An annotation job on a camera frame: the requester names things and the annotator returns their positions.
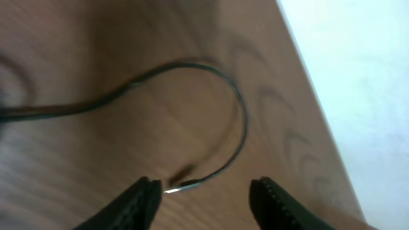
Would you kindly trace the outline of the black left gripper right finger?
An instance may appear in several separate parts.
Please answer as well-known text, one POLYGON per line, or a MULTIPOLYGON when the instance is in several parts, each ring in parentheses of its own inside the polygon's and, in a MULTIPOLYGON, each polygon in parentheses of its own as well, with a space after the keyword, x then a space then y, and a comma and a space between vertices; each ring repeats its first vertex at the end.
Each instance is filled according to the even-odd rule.
POLYGON ((269 177, 251 181, 249 206, 261 230, 334 230, 269 177))

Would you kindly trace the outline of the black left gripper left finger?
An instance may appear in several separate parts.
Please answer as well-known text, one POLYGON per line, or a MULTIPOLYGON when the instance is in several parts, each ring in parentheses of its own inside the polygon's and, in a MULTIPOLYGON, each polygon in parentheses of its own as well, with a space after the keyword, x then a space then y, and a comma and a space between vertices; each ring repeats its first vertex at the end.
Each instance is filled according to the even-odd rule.
POLYGON ((140 178, 75 230, 148 230, 162 201, 162 182, 140 178))

